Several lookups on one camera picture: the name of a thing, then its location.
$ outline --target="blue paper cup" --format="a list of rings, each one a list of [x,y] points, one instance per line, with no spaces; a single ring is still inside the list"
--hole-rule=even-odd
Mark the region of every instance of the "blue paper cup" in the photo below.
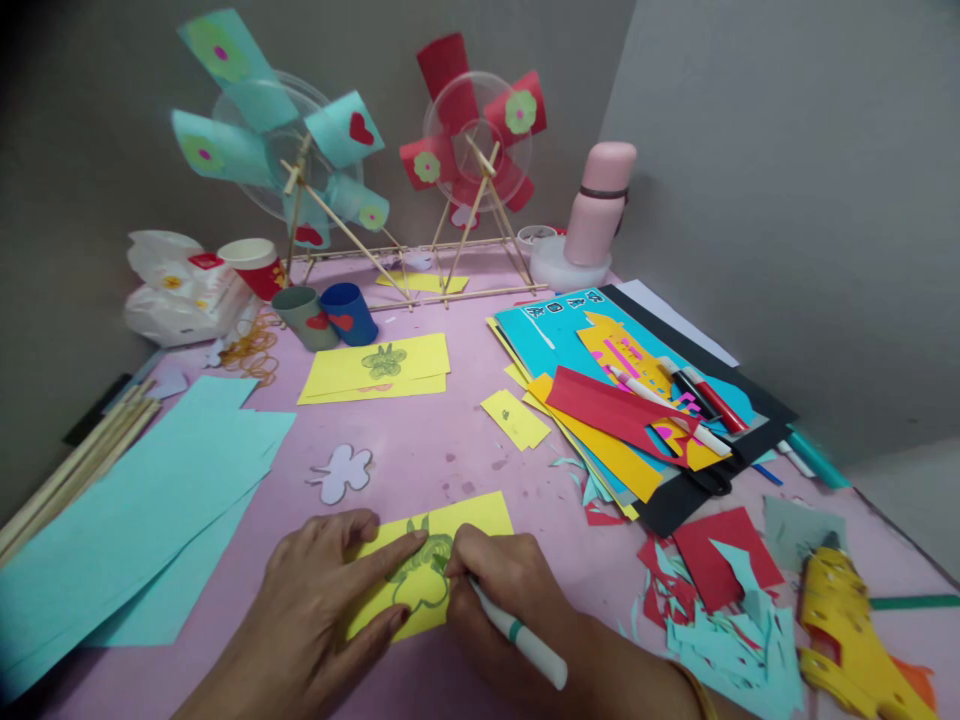
[[[369,345],[377,339],[380,328],[373,324],[373,317],[363,295],[353,283],[337,283],[324,290],[320,304],[330,322],[347,345]]]

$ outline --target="paper windmill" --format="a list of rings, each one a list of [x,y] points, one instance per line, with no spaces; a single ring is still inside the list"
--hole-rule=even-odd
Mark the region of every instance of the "paper windmill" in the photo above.
[[[330,220],[314,202],[285,195],[304,151],[305,181],[341,220],[379,231],[390,203],[363,184],[361,162],[383,140],[360,95],[330,102],[307,83],[267,63],[236,10],[219,10],[179,29],[180,37],[222,89],[213,119],[173,111],[173,128],[190,167],[204,177],[240,184],[258,205],[287,222],[296,215],[295,242],[324,249]],[[307,136],[310,147],[304,150]]]
[[[483,175],[467,138],[485,156],[499,141],[493,186],[508,208],[521,210],[533,195],[527,177],[530,137],[547,127],[536,71],[512,87],[496,75],[471,72],[460,33],[430,43],[417,60],[433,103],[424,119],[423,139],[400,148],[413,187],[437,186],[451,202],[471,207]],[[478,210],[493,207],[492,198],[485,197]]]

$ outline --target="hand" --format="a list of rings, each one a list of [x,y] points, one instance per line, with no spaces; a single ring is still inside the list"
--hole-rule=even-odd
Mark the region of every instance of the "hand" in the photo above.
[[[336,632],[357,598],[420,549],[418,530],[344,563],[344,551],[377,537],[370,510],[314,517],[277,545],[260,592],[213,670],[175,720],[329,716],[383,656],[410,616],[407,605],[377,615],[342,649]]]

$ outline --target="paper cup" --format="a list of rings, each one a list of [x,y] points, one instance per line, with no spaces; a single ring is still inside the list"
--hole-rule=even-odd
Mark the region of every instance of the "paper cup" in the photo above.
[[[217,257],[236,270],[256,296],[266,302],[273,300],[286,282],[277,248],[269,240],[235,240],[220,248]]]
[[[313,288],[295,285],[281,290],[270,306],[310,352],[329,350],[340,342]]]
[[[337,283],[324,290],[320,304],[337,334],[347,345],[369,345],[380,329],[373,324],[363,295],[353,283]]]

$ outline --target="white paper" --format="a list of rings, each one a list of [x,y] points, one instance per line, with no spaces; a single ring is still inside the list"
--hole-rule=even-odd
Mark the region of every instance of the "white paper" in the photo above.
[[[666,302],[639,280],[620,283],[617,285],[617,290],[644,309],[652,312],[674,330],[686,335],[690,340],[693,340],[693,342],[711,355],[714,355],[718,360],[722,360],[730,367],[737,367],[740,364],[733,355],[720,347],[719,343],[698,330],[693,323],[674,310],[670,303]]]

